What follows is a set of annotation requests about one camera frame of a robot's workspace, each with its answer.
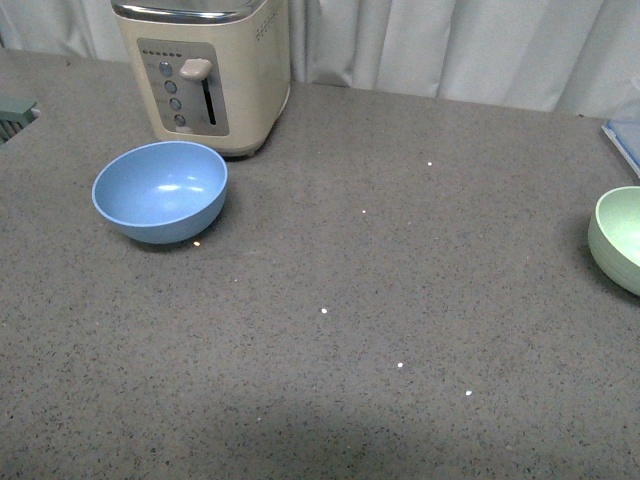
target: green bowl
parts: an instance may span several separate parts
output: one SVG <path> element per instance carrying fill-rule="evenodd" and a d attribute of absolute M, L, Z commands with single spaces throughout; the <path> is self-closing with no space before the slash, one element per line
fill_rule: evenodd
<path fill-rule="evenodd" d="M 589 223 L 589 248 L 611 280 L 640 295 L 640 187 L 600 197 Z"/>

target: curtain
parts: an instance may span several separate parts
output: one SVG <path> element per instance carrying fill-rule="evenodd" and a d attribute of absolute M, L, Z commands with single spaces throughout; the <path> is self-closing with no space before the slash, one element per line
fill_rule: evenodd
<path fill-rule="evenodd" d="M 297 81 L 607 118 L 636 0 L 288 0 Z M 106 0 L 1 0 L 8 48 L 128 61 Z"/>

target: gray object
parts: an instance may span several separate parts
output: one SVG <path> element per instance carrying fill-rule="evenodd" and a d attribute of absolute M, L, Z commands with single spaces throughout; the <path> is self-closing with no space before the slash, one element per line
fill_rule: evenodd
<path fill-rule="evenodd" d="M 35 120 L 35 105 L 32 100 L 0 96 L 0 145 Z"/>

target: gray speckled countertop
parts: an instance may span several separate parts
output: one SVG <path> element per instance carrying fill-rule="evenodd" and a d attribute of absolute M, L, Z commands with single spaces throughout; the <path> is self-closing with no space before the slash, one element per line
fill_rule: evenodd
<path fill-rule="evenodd" d="M 640 475 L 601 120 L 294 84 L 201 245 L 150 247 L 91 203 L 155 141 L 129 65 L 0 50 L 0 93 L 42 110 L 0 147 L 0 478 Z"/>

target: toaster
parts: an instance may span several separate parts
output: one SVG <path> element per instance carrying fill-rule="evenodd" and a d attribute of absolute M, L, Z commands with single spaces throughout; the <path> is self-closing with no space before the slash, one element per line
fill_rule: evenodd
<path fill-rule="evenodd" d="M 111 0 L 160 140 L 253 155 L 290 91 L 287 0 Z"/>

